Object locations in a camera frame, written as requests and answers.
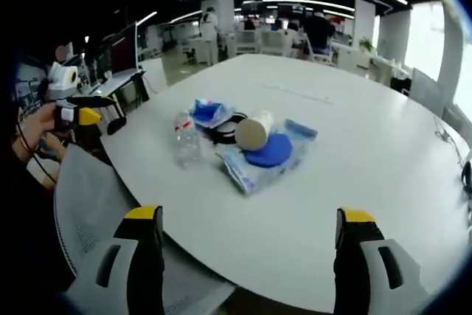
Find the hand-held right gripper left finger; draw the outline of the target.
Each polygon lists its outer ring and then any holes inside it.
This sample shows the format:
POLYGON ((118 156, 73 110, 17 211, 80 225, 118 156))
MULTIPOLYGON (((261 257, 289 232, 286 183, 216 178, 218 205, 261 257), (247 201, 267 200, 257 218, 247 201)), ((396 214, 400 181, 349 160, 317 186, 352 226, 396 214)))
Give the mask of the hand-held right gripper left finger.
POLYGON ((162 224, 162 207, 137 207, 96 244, 75 280, 80 314, 164 313, 162 224))

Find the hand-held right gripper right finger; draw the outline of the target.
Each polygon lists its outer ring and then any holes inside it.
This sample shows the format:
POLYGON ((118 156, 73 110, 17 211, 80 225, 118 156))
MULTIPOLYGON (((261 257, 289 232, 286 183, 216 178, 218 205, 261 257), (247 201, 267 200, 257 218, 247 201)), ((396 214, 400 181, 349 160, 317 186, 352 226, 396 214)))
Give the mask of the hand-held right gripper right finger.
POLYGON ((337 209, 334 314, 418 314, 420 265, 363 210, 337 209))

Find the person's left hand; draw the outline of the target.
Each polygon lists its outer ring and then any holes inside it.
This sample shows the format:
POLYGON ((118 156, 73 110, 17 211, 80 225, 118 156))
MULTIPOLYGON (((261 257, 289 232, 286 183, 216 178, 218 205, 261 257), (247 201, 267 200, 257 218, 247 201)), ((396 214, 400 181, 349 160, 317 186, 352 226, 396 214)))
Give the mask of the person's left hand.
POLYGON ((33 157, 41 140, 45 141, 46 148, 55 154, 59 162, 63 160, 66 147, 53 132, 55 109, 54 103, 47 103, 27 116, 23 124, 17 128, 18 138, 12 144, 12 148, 22 162, 28 162, 33 157))

